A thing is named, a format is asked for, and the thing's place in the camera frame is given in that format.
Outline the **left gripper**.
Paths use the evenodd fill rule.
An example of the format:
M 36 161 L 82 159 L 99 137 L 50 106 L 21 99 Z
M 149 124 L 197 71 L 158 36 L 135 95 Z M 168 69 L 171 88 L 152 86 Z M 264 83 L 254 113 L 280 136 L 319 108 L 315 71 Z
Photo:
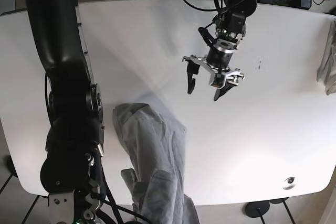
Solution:
M 206 71 L 211 73 L 218 72 L 226 75 L 226 84 L 224 87 L 217 89 L 214 95 L 214 101 L 217 101 L 220 97 L 224 96 L 230 89 L 236 87 L 237 84 L 234 82 L 239 82 L 239 79 L 244 80 L 245 75 L 240 69 L 231 69 L 229 67 L 229 62 L 233 54 L 227 54 L 223 52 L 211 49 L 206 56 L 198 57 L 195 55 L 190 55 L 189 57 L 184 56 L 182 61 L 188 62 L 187 65 L 187 93 L 192 94 L 196 79 L 193 75 L 197 75 L 199 68 L 203 67 Z

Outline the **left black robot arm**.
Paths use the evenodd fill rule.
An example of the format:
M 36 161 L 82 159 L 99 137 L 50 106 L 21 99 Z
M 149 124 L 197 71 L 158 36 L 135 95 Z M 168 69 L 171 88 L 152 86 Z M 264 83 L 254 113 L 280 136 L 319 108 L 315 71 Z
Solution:
M 246 35 L 246 19 L 257 7 L 257 0 L 213 0 L 216 12 L 211 24 L 215 25 L 213 37 L 207 27 L 198 28 L 202 39 L 209 47 L 206 56 L 191 55 L 183 57 L 187 64 L 187 92 L 192 94 L 200 68 L 210 74 L 209 85 L 216 88 L 214 100 L 217 101 L 244 79 L 240 69 L 229 66 L 233 54 Z

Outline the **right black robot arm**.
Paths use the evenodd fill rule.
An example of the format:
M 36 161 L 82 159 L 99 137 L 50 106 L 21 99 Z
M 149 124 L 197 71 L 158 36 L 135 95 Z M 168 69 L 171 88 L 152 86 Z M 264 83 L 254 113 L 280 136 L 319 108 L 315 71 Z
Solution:
M 123 223 L 102 167 L 103 107 L 80 38 L 77 0 L 26 0 L 50 123 L 40 181 L 51 223 Z

